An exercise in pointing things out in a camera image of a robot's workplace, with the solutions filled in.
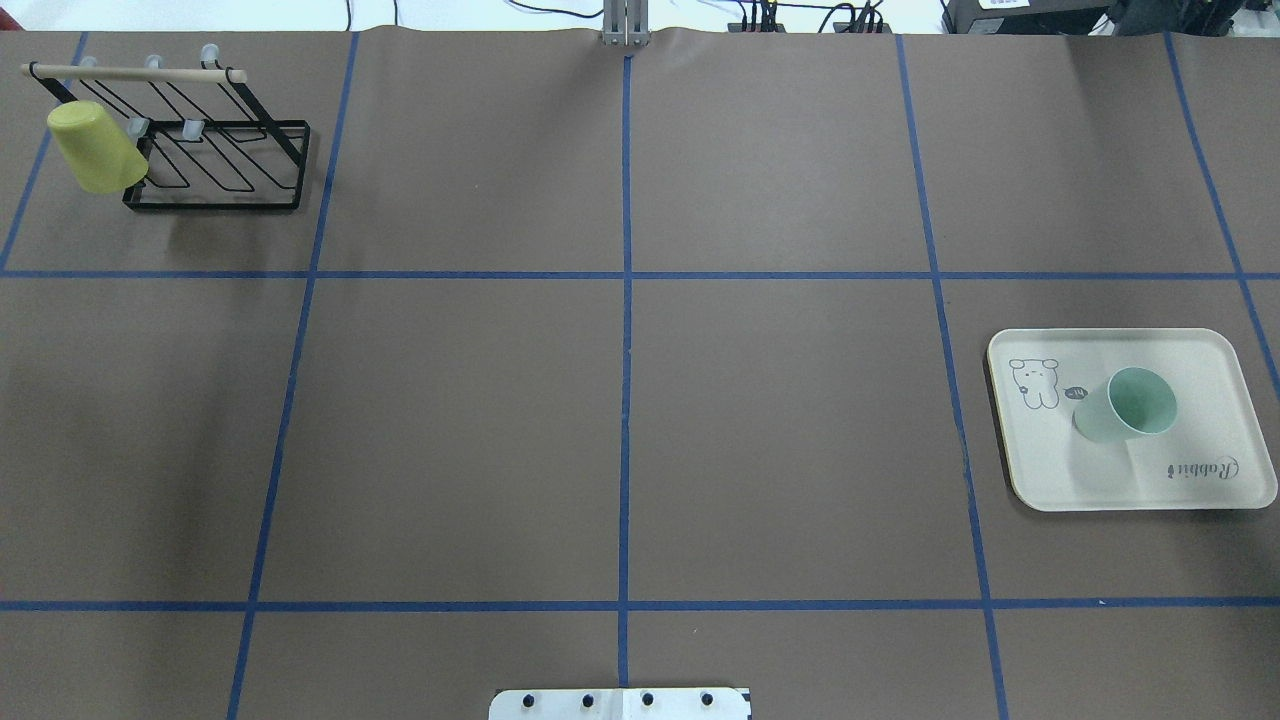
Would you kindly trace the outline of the light green cup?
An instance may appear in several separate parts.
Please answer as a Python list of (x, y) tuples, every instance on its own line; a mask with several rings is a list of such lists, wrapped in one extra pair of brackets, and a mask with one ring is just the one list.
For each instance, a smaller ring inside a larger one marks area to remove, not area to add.
[(1096, 443), (1147, 439), (1174, 428), (1178, 396), (1158, 373), (1125, 366), (1091, 391), (1073, 413), (1076, 432)]

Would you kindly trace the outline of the yellow cup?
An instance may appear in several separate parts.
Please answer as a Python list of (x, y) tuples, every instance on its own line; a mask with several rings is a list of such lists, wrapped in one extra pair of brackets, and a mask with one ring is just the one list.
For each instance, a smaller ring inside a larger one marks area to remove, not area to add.
[(46, 126), (86, 192), (120, 193), (148, 173), (136, 141), (99, 102), (64, 102), (47, 114)]

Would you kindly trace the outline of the cream rabbit tray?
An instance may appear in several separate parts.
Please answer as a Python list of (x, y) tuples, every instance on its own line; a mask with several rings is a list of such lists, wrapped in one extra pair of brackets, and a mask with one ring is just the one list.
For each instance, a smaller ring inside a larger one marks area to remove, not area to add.
[(987, 363), (1016, 497), (1042, 512), (1256, 510), (1277, 478), (1206, 328), (1006, 329)]

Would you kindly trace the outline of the white mounting plate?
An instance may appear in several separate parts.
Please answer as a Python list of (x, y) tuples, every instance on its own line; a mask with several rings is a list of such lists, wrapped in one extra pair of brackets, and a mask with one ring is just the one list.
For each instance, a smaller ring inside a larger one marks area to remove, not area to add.
[(732, 687), (511, 689), (489, 719), (751, 719), (750, 691)]

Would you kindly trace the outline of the aluminium frame post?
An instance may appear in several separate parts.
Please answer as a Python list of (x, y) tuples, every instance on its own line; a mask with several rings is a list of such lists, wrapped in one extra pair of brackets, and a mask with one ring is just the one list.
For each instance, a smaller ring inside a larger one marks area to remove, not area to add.
[(649, 45), (649, 9), (648, 0), (605, 0), (602, 4), (602, 44), (612, 47)]

